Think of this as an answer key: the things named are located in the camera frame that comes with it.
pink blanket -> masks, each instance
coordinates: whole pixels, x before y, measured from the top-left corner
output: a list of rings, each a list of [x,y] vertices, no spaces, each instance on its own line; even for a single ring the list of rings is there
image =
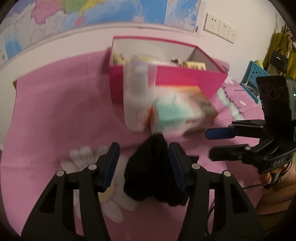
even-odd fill
[[[17,98],[12,123],[1,158],[1,189],[11,226],[21,234],[40,194],[59,169],[82,170],[106,151],[112,142],[121,148],[111,187],[100,194],[107,227],[113,241],[176,240],[186,207],[169,207],[147,199],[136,202],[123,192],[124,169],[129,156],[148,138],[125,128],[122,106],[111,103],[107,74],[107,52],[62,60],[40,68],[17,81]],[[261,107],[228,78],[212,98],[219,112],[214,126],[227,126],[235,119],[263,118]],[[212,162],[207,151],[215,145],[258,143],[236,137],[208,141],[204,132],[170,137],[189,155],[200,155],[208,171],[230,170],[241,185],[259,183],[254,167],[240,162]],[[248,193],[256,205],[262,189]],[[74,194],[76,226],[81,230],[79,195]]]

wall socket panel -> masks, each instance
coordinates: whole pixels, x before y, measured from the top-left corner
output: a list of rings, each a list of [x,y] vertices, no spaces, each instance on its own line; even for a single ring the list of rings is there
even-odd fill
[[[227,40],[234,44],[236,39],[237,39],[237,30],[234,29],[233,27],[230,27]]]
[[[236,29],[209,12],[205,18],[204,30],[216,34],[233,44],[237,39],[238,32]]]
[[[218,34],[221,20],[213,14],[207,13],[204,30],[213,34]]]
[[[218,36],[220,36],[221,38],[227,39],[229,31],[230,31],[230,25],[221,20],[219,30],[218,30]]]

blue plastic basket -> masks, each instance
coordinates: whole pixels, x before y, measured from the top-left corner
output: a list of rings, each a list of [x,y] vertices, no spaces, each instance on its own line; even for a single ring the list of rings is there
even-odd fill
[[[264,69],[262,69],[255,62],[250,61],[246,74],[244,75],[244,78],[242,79],[242,82],[241,82],[241,86],[248,92],[248,94],[253,98],[253,100],[257,104],[259,102],[257,96],[255,96],[244,84],[247,82],[250,82],[256,89],[258,89],[256,78],[263,77],[263,76],[270,76],[270,74],[266,72]]]

world map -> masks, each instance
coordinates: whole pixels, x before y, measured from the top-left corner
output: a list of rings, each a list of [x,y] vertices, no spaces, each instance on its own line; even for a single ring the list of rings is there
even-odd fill
[[[195,30],[201,0],[19,0],[0,24],[0,66],[64,31],[109,22]]]

pink box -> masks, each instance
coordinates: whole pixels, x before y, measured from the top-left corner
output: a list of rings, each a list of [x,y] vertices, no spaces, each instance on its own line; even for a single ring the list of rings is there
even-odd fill
[[[217,93],[227,78],[227,73],[204,51],[195,45],[151,37],[114,37],[109,60],[109,80],[113,103],[123,102],[123,66],[112,63],[113,52],[122,53],[125,58],[132,55],[153,57],[170,62],[173,59],[196,61],[206,64],[206,71],[158,66],[156,85],[196,85],[207,98]]]

